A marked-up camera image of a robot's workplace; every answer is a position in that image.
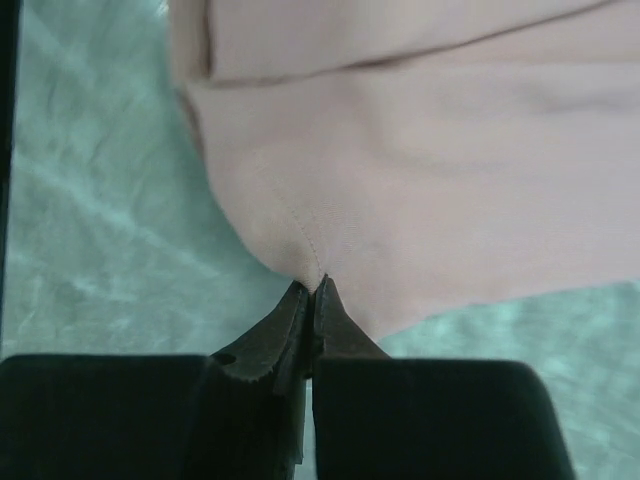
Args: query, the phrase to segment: pink fabric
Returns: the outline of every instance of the pink fabric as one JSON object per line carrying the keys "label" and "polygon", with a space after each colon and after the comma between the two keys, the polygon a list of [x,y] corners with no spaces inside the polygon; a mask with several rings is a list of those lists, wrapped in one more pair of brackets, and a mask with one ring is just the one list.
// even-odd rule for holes
{"label": "pink fabric", "polygon": [[247,248],[380,338],[640,276],[640,2],[594,3],[173,0],[173,77]]}

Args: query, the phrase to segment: table surface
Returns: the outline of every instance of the table surface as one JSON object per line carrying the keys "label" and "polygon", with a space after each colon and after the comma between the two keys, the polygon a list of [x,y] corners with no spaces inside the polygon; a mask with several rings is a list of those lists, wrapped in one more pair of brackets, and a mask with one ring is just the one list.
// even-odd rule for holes
{"label": "table surface", "polygon": [[[288,286],[216,206],[166,48],[162,0],[25,0],[3,355],[209,353]],[[640,282],[466,308],[382,341],[530,363],[585,480],[640,478],[638,345]]]}

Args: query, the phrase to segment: fabric fold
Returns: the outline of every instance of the fabric fold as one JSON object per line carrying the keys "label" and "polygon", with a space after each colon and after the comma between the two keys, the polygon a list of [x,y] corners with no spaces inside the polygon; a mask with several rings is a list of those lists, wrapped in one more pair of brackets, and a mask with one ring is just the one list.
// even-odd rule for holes
{"label": "fabric fold", "polygon": [[[183,42],[178,5],[173,57],[203,38]],[[640,3],[617,2],[271,86],[216,87],[193,67],[211,45],[172,65],[245,245],[311,289],[330,274],[380,338],[451,308],[640,276],[637,25]]]}

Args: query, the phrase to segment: stitching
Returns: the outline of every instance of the stitching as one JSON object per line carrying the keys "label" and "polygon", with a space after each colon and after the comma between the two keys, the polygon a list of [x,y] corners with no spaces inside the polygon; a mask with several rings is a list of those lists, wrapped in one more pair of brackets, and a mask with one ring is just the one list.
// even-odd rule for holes
{"label": "stitching", "polygon": [[[289,204],[289,202],[287,202],[285,200],[284,196],[280,194],[279,190],[282,189],[282,186],[280,185],[278,180],[274,179],[271,175],[268,175],[268,177],[271,180],[271,182],[266,182],[264,180],[264,177],[263,177],[264,183],[267,185],[267,187],[269,188],[271,193],[275,196],[275,198],[280,201],[280,204],[286,210],[289,211],[289,213],[293,217],[293,221],[294,221],[296,227],[298,227],[298,230],[300,231],[302,236],[306,239],[309,248],[313,252],[313,257],[314,257],[315,263],[316,263],[316,275],[315,275],[316,276],[316,283],[319,284],[319,282],[322,280],[323,273],[322,273],[322,267],[321,267],[321,264],[320,264],[320,257],[318,255],[318,249],[316,248],[316,245],[313,242],[313,240],[311,240],[311,237],[307,233],[307,230],[302,225],[302,222],[300,221],[300,218],[298,217],[298,214],[297,214],[296,210],[291,206],[291,204]],[[313,218],[313,221],[316,222],[315,215],[312,215],[312,218]]]}

